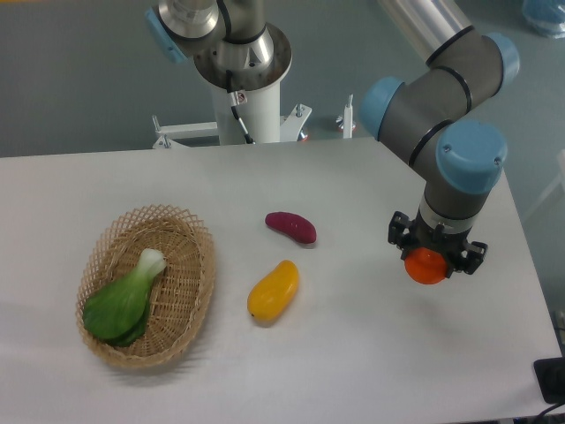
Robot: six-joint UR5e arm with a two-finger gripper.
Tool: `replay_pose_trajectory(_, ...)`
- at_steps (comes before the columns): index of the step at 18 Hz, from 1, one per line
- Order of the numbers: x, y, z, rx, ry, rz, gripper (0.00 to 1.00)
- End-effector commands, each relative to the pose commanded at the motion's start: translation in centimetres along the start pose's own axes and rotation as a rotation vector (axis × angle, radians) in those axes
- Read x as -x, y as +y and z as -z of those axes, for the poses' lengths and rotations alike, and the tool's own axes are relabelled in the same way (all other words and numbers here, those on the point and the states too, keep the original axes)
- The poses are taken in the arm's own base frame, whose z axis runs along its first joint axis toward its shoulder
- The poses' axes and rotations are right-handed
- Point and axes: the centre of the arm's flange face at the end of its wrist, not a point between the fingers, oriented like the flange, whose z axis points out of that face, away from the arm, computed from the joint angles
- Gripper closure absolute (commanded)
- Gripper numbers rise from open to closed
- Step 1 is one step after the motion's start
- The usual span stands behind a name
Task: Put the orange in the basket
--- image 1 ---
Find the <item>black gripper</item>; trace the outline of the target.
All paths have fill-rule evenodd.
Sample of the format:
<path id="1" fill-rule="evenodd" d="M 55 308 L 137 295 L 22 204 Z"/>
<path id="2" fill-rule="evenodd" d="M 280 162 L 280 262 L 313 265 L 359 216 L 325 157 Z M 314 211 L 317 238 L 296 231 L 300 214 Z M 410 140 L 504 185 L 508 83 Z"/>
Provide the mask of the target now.
<path id="1" fill-rule="evenodd" d="M 409 253 L 418 248 L 426 248 L 445 260 L 447 274 L 464 272 L 472 275 L 483 263 L 488 245 L 483 242 L 468 242 L 470 229 L 459 233 L 448 233 L 447 228 L 438 224 L 428 226 L 421 216 L 414 220 L 396 211 L 388 224 L 388 243 L 400 247 L 404 261 Z"/>

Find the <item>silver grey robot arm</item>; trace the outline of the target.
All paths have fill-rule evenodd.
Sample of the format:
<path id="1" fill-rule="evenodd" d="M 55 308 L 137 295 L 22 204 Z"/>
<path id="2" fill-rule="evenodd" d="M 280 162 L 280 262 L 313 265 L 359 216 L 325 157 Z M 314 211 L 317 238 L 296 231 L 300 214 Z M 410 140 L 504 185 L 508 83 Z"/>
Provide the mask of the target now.
<path id="1" fill-rule="evenodd" d="M 468 114 L 517 75 L 516 46 L 478 33 L 452 1 L 385 1 L 383 10 L 426 62 L 411 83 L 387 77 L 365 94 L 363 127 L 425 180 L 414 218 L 395 213 L 388 242 L 409 276 L 435 284 L 474 273 L 487 246 L 468 234 L 498 182 L 508 149 L 493 126 Z M 280 83 L 292 53 L 261 1 L 161 1 L 148 28 L 174 63 L 192 60 L 211 88 L 223 145 L 296 140 L 280 116 Z"/>

